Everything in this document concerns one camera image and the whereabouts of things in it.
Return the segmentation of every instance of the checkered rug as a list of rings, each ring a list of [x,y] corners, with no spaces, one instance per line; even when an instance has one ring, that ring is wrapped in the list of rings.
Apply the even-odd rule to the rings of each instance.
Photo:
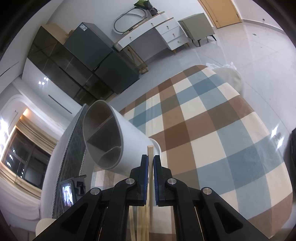
[[[211,187],[267,237],[289,218],[292,187],[276,144],[246,101],[206,66],[173,76],[120,113],[159,143],[162,165],[175,178]],[[153,207],[153,220],[154,240],[175,238],[170,207]]]

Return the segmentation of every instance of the window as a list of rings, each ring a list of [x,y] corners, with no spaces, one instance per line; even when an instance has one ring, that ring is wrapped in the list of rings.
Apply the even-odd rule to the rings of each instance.
[[[3,156],[3,163],[17,176],[42,189],[50,154],[15,129]]]

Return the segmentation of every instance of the gray nightstand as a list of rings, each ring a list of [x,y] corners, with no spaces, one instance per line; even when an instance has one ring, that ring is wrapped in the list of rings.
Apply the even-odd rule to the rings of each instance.
[[[193,41],[197,41],[200,46],[202,38],[211,36],[214,40],[214,30],[204,13],[194,14],[178,21],[187,36]]]

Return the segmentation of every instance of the beige curtain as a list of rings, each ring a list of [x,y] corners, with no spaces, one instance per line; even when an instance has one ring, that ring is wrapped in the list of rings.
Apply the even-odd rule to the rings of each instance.
[[[41,130],[24,115],[21,116],[15,126],[21,133],[23,133],[37,146],[45,150],[48,154],[52,154],[57,144],[57,140],[55,138],[51,137],[46,132]]]
[[[37,199],[41,198],[41,189],[34,187],[27,181],[18,177],[15,173],[7,168],[2,162],[0,162],[0,178],[3,178],[7,183],[16,187],[20,191],[35,197]]]

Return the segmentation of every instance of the black holder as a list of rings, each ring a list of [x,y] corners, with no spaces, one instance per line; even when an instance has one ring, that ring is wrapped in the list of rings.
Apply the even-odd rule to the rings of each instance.
[[[153,160],[155,200],[160,207],[173,206],[177,241],[268,241],[258,229],[211,188],[188,187]],[[113,188],[92,188],[35,241],[123,241],[129,206],[144,206],[147,199],[148,156],[130,177]]]

